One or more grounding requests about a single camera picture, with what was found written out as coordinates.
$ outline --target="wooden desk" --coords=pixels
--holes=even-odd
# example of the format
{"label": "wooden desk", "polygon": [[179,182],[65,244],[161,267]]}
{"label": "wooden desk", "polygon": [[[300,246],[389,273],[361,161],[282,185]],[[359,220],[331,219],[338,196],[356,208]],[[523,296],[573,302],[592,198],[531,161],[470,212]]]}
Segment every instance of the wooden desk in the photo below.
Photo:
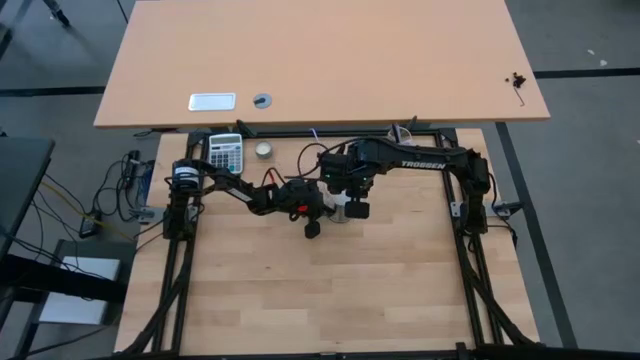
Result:
{"label": "wooden desk", "polygon": [[[513,72],[528,81],[519,90]],[[235,110],[190,112],[194,93]],[[268,93],[273,104],[257,109]],[[138,1],[97,127],[549,118],[503,0]]]}
{"label": "wooden desk", "polygon": [[[462,146],[487,156],[481,130],[458,130],[458,137]],[[433,145],[428,139],[417,143]],[[150,205],[166,205],[162,179],[183,156],[186,140],[183,134],[162,136]],[[273,139],[274,157],[259,160],[256,140],[245,140],[243,177],[259,183],[270,166],[294,174],[298,152],[309,141]],[[303,169],[314,157],[312,151],[303,157]],[[397,169],[376,177],[371,218],[347,224],[325,218],[321,235],[311,241],[304,238],[304,223],[291,223],[286,214],[252,215],[224,193],[203,202],[182,354],[433,350],[453,348],[456,341],[473,346],[439,172]],[[508,231],[491,228],[482,239],[497,301],[536,339]],[[136,256],[117,350],[131,343],[158,303],[167,249],[168,241],[158,239]],[[490,336],[486,319],[483,324]]]}

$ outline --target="wooden table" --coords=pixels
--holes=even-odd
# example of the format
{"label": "wooden table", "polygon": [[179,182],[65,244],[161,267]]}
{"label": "wooden table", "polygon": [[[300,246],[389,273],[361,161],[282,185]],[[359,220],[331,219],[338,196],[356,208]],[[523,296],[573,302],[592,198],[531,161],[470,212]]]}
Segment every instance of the wooden table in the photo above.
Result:
{"label": "wooden table", "polygon": [[[461,146],[487,157],[481,130],[457,132]],[[415,139],[433,145],[433,137]],[[183,156],[186,140],[186,134],[162,136],[149,205],[166,206],[163,178]],[[270,166],[294,174],[298,152],[309,141],[272,139],[274,156],[259,160],[256,140],[246,139],[243,178],[259,184]],[[303,169],[314,157],[312,151],[303,157]],[[286,214],[252,215],[224,193],[203,202],[181,354],[433,350],[457,341],[473,346],[440,172],[396,169],[377,176],[371,217],[347,224],[325,218],[314,240],[304,238],[303,222],[291,223]],[[159,231],[149,231],[140,243]],[[490,228],[482,241],[496,300],[525,335],[537,339],[509,232]],[[135,258],[116,350],[131,343],[158,303],[168,245],[155,240]],[[486,319],[483,325],[489,337]],[[166,328],[170,333],[171,320]]]}
{"label": "wooden table", "polygon": [[[518,90],[517,72],[528,80]],[[191,112],[194,93],[235,93]],[[268,93],[266,109],[253,104]],[[503,0],[138,1],[95,126],[549,118]]]}

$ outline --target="white calculator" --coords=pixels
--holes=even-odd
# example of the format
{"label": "white calculator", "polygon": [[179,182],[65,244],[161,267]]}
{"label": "white calculator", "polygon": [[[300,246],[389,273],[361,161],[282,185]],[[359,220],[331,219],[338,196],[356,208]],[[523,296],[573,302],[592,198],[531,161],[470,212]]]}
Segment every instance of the white calculator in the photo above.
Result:
{"label": "white calculator", "polygon": [[219,134],[209,136],[209,164],[226,167],[232,174],[242,173],[242,136]]}

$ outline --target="yellow cable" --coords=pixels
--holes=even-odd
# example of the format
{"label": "yellow cable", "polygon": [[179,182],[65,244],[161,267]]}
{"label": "yellow cable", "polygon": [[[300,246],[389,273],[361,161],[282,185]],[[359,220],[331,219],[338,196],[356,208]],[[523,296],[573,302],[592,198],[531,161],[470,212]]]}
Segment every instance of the yellow cable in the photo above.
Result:
{"label": "yellow cable", "polygon": [[116,233],[116,234],[118,234],[118,235],[122,236],[123,238],[125,238],[125,239],[127,239],[127,240],[129,240],[129,241],[136,242],[132,237],[130,237],[129,235],[127,235],[127,234],[123,233],[122,231],[118,230],[116,227],[111,226],[111,225],[106,224],[106,223],[103,223],[102,221],[98,221],[98,220],[96,220],[96,219],[92,218],[91,216],[89,216],[89,215],[87,215],[87,214],[83,213],[82,211],[80,211],[80,210],[76,209],[76,207],[71,203],[71,201],[69,201],[69,199],[67,199],[67,197],[66,197],[66,196],[64,196],[64,194],[63,194],[63,193],[61,193],[58,189],[54,188],[53,186],[51,186],[51,185],[47,184],[47,183],[46,183],[46,182],[44,182],[44,181],[42,181],[42,182],[41,182],[41,184],[42,184],[44,187],[46,187],[47,189],[49,189],[49,190],[53,191],[53,193],[54,193],[54,194],[58,195],[58,197],[59,197],[59,198],[61,198],[64,202],[66,202],[66,203],[67,203],[67,205],[69,205],[69,207],[70,207],[73,211],[75,211],[78,215],[82,216],[83,218],[85,218],[85,219],[87,219],[87,220],[89,220],[89,221],[92,221],[92,222],[94,222],[94,223],[96,223],[96,224],[98,224],[98,225],[102,226],[102,227],[103,227],[103,228],[105,228],[106,230],[111,230],[111,231],[113,231],[114,233]]}

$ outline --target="robotic arm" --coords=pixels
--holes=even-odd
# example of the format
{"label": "robotic arm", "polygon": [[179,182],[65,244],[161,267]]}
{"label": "robotic arm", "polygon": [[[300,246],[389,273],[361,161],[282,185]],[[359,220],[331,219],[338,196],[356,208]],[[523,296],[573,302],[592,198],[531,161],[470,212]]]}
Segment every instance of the robotic arm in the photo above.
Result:
{"label": "robotic arm", "polygon": [[[185,239],[194,236],[189,219],[189,199],[213,191],[224,191],[244,202],[252,213],[263,216],[272,212],[289,214],[289,220],[306,217],[305,236],[309,239],[320,234],[318,219],[331,216],[335,209],[324,204],[317,181],[323,181],[332,194],[346,191],[351,198],[345,206],[345,216],[366,219],[369,204],[361,202],[368,196],[377,174],[386,174],[394,168],[449,171],[459,181],[463,192],[461,221],[466,231],[485,233],[487,221],[482,202],[489,192],[487,161],[473,150],[398,145],[385,138],[356,138],[350,140],[337,153],[329,150],[318,154],[320,179],[295,178],[282,187],[276,184],[255,187],[232,174],[226,168],[216,168],[202,160],[182,159],[173,164],[171,201],[164,217],[164,237]],[[204,187],[205,178],[213,184]]]}
{"label": "robotic arm", "polygon": [[[201,186],[205,178],[213,184]],[[226,168],[217,168],[202,160],[182,159],[173,163],[170,183],[170,203],[165,211],[164,237],[184,239],[193,236],[188,218],[189,198],[204,196],[213,191],[224,191],[244,202],[253,214],[263,216],[272,212],[289,214],[289,220],[306,217],[305,236],[309,239],[320,233],[318,219],[333,215],[334,209],[324,204],[316,181],[293,179],[281,188],[276,184],[255,187]]]}
{"label": "robotic arm", "polygon": [[395,168],[439,170],[451,172],[460,183],[463,192],[462,224],[465,230],[487,232],[487,221],[482,202],[491,188],[487,160],[479,153],[462,147],[451,149],[407,146],[386,138],[360,138],[338,153],[318,155],[320,180],[327,183],[332,194],[346,190],[351,198],[345,206],[345,216],[366,219],[369,204],[360,202],[366,198],[377,174],[386,174]]}

